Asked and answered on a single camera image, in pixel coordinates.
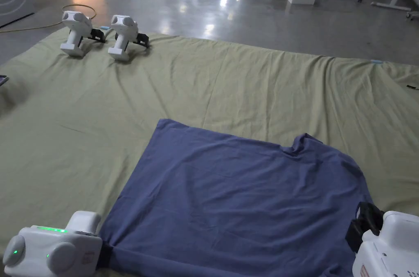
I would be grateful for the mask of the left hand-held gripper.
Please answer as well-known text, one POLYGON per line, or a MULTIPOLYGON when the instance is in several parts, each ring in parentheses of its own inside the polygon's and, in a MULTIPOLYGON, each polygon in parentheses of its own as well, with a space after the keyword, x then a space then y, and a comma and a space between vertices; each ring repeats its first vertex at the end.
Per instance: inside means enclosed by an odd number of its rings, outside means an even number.
POLYGON ((4 273, 11 277, 91 277, 108 266, 112 247, 96 233, 101 215, 76 211, 65 228, 22 228, 7 244, 4 273))

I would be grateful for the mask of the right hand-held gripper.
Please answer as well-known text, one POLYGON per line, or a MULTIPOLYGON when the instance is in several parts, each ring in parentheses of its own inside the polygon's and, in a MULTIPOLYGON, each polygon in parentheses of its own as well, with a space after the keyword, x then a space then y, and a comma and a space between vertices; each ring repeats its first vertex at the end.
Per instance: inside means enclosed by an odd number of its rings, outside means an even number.
POLYGON ((419 275, 419 218, 415 215, 383 212, 361 202, 345 239, 355 254, 354 277, 419 275))

